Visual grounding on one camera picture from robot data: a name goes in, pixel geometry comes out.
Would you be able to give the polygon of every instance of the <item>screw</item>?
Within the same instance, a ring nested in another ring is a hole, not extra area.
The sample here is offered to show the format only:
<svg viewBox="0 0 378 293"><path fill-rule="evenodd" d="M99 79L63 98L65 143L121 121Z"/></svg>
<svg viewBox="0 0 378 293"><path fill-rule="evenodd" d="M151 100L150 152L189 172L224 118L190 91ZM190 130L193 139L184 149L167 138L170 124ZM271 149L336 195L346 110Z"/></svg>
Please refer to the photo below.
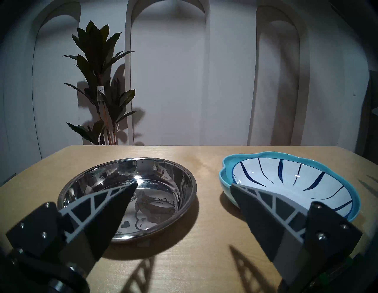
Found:
<svg viewBox="0 0 378 293"><path fill-rule="evenodd" d="M325 236L325 234L322 233L322 232L317 233L316 236L318 237L319 240L324 240L324 239L327 238L327 237Z"/></svg>

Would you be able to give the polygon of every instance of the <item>stainless steel bowl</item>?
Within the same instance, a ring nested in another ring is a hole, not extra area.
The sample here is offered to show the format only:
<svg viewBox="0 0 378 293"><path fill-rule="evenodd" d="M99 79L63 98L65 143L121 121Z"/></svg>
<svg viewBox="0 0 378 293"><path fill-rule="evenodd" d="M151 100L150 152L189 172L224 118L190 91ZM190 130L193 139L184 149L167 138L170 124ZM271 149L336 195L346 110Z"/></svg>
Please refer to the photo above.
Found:
<svg viewBox="0 0 378 293"><path fill-rule="evenodd" d="M138 187L112 242L149 236L180 218L197 192L194 176L175 162L155 158L131 158L108 162L73 178L58 197L58 209L103 189L130 184Z"/></svg>

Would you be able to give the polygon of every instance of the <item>plant stem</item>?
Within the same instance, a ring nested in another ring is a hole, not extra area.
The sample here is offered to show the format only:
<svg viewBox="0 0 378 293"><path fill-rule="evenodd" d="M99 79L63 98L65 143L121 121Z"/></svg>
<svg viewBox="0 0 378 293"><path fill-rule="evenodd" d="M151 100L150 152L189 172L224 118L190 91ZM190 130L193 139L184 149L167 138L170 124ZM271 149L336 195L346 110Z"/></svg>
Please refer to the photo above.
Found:
<svg viewBox="0 0 378 293"><path fill-rule="evenodd" d="M109 124L108 124L108 117L106 116L106 110L105 110L105 102L102 102L103 106L104 106L104 117L105 117L105 125L106 125L106 133L108 135L108 142L109 142L109 145L112 146L112 139L110 138L110 134L109 134Z"/></svg>
<svg viewBox="0 0 378 293"><path fill-rule="evenodd" d="M116 126L115 125L113 125L113 141L114 141L114 145L116 146L117 139L116 139Z"/></svg>
<svg viewBox="0 0 378 293"><path fill-rule="evenodd" d="M119 124L116 124L116 134L117 134L117 131L118 131L118 125L119 125Z"/></svg>

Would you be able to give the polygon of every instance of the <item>plant leaf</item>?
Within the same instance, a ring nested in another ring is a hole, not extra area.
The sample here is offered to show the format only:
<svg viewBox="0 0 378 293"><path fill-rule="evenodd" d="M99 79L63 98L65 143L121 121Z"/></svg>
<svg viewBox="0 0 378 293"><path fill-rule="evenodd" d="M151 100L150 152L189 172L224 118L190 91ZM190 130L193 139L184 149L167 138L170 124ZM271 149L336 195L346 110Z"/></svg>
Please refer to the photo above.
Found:
<svg viewBox="0 0 378 293"><path fill-rule="evenodd" d="M119 106L124 107L135 97L135 90L128 90L124 92L119 99Z"/></svg>
<svg viewBox="0 0 378 293"><path fill-rule="evenodd" d="M91 64L93 69L97 73L100 74L101 67L105 61L102 59L102 47L103 47L102 34L100 30L93 24L93 22L91 25L90 23L88 24L89 30L87 32L88 32L89 41L90 41L90 50L88 49L88 52L89 52L88 57L91 59L91 61L89 59L88 61L90 63L91 62L93 63Z"/></svg>
<svg viewBox="0 0 378 293"><path fill-rule="evenodd" d="M124 57L125 55L127 54L130 54L131 52L134 52L134 51L127 51L125 53L122 53L121 55L118 55L117 57L113 57L110 59L110 61L108 63L105 63L104 64L104 67L102 68L102 70L104 71L105 69L107 69L109 66L111 66L113 63L115 63L116 61L118 61L119 59L121 59L122 57Z"/></svg>
<svg viewBox="0 0 378 293"><path fill-rule="evenodd" d="M83 94L84 96L86 96L86 97L87 97L87 95L86 95L85 93L83 93L83 91L82 91L81 89L79 89L79 88L75 87L75 86L74 86L74 85L72 85L72 84L66 84L66 85L68 85L68 86L70 86L70 87L74 88L75 90L79 91L80 93L82 93L82 94Z"/></svg>
<svg viewBox="0 0 378 293"><path fill-rule="evenodd" d="M75 55L63 55L62 57L69 57L71 59L77 60L77 56Z"/></svg>
<svg viewBox="0 0 378 293"><path fill-rule="evenodd" d="M101 134L102 129L104 128L104 125L105 125L105 123L104 123L103 120L99 120L99 121L94 123L92 131L97 135L97 138Z"/></svg>
<svg viewBox="0 0 378 293"><path fill-rule="evenodd" d="M100 134L100 145L101 146L104 146L105 145L105 139L104 139L104 131L105 131L105 128L106 127L103 127L102 130L101 130L101 134Z"/></svg>
<svg viewBox="0 0 378 293"><path fill-rule="evenodd" d="M92 27L95 27L95 24L90 20L89 23L87 24L87 28L86 28L87 33L89 32L89 30L90 30Z"/></svg>
<svg viewBox="0 0 378 293"><path fill-rule="evenodd" d="M119 123L119 122L121 122L123 119L125 119L127 116L130 116L130 115L132 115L132 114L134 114L136 111L131 111L131 112L129 112L129 113L126 113L125 115L123 115L121 118L119 118L117 121L116 121L116 123Z"/></svg>
<svg viewBox="0 0 378 293"><path fill-rule="evenodd" d="M79 40L80 40L80 45L81 45L80 49L84 52L85 57L88 60L88 63L89 63L91 70L99 72L100 71L100 62L99 62L99 58L98 58L99 54L97 52L98 48L96 46L96 42L93 41L94 37L91 35L91 33L93 33L93 31L95 31L95 29L98 31L98 29L95 27L95 25L93 25L93 27L91 27L89 33L87 33L83 29L77 28L77 34L78 34Z"/></svg>
<svg viewBox="0 0 378 293"><path fill-rule="evenodd" d="M116 45L116 42L118 41L120 34L121 33L115 33L104 44L104 50L103 50L103 56L102 56L104 61L105 61L106 57L108 56L109 51L111 49L113 49L114 46Z"/></svg>
<svg viewBox="0 0 378 293"><path fill-rule="evenodd" d="M84 93L85 93L86 97L88 98L88 100L93 105L95 105L96 107L98 107L97 96L94 95L94 93L92 92L92 90L87 87L87 88L84 89Z"/></svg>
<svg viewBox="0 0 378 293"><path fill-rule="evenodd" d="M67 124L68 124L68 126L69 126L73 131L75 131L75 132L77 132L78 134L80 134L80 136L81 136L82 138L84 138L85 140L88 140L88 141L90 141L90 142L93 143L91 137L88 135L87 130L85 129L84 126L81 126L81 125L76 125L76 126L75 126L75 125L72 125L71 123L68 123L68 122L67 122Z"/></svg>
<svg viewBox="0 0 378 293"><path fill-rule="evenodd" d="M104 25L101 30L101 35L102 35L102 42L105 44L106 43L106 39L108 38L108 35L109 35L109 25Z"/></svg>
<svg viewBox="0 0 378 293"><path fill-rule="evenodd" d="M113 57L117 57L119 54L121 54L123 52L123 50L121 52L118 52L117 54L115 54Z"/></svg>
<svg viewBox="0 0 378 293"><path fill-rule="evenodd" d="M84 52L83 47L82 47L82 45L81 45L81 43L80 43L79 38L76 37L74 34L72 34L72 38L73 38L73 40L75 41L76 46L78 46L79 49L82 50L82 51Z"/></svg>
<svg viewBox="0 0 378 293"><path fill-rule="evenodd" d="M84 56L81 56L80 54L77 56L77 66L79 67L80 71L82 72L85 79L87 80L88 85L91 88L91 90L96 92L97 90L96 76L93 74L88 61L84 58Z"/></svg>

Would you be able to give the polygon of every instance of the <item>arch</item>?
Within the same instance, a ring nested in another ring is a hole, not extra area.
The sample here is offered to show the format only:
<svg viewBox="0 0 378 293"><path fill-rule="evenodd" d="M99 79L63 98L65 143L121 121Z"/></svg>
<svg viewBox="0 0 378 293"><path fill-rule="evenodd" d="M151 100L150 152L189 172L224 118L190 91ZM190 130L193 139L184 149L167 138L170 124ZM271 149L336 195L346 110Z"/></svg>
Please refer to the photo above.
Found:
<svg viewBox="0 0 378 293"><path fill-rule="evenodd" d="M81 78L73 62L62 55L79 53L72 42L79 26L81 6L70 2L58 6L43 21L33 56L33 110L40 154L45 158L62 148L82 144L66 122L79 123L77 93L64 83L76 85Z"/></svg>
<svg viewBox="0 0 378 293"><path fill-rule="evenodd" d="M300 146L304 131L310 86L310 42L307 25L292 7L280 0L260 0L258 3L259 6L271 6L282 11L288 16L298 31L300 51L298 96L290 145Z"/></svg>
<svg viewBox="0 0 378 293"><path fill-rule="evenodd" d="M9 144L7 160L12 173L19 173L41 159L32 95L34 46L46 17L68 2L77 1L34 3L8 31L0 48L4 121Z"/></svg>
<svg viewBox="0 0 378 293"><path fill-rule="evenodd" d="M299 81L299 36L281 10L256 11L256 73L249 145L290 145Z"/></svg>
<svg viewBox="0 0 378 293"><path fill-rule="evenodd" d="M131 44L131 26L136 17L148 6L159 2L162 0L129 0L127 3L126 10L126 24L125 24L125 51L130 51ZM209 17L210 4L208 0L184 0L188 2L205 13L206 22ZM208 41L205 40L205 54L208 50ZM125 87L126 90L131 89L131 74L130 74L130 54L125 56ZM132 102L127 105L127 112L132 110ZM134 144L134 133L133 133L133 120L132 116L127 117L128 133L129 133L129 144Z"/></svg>

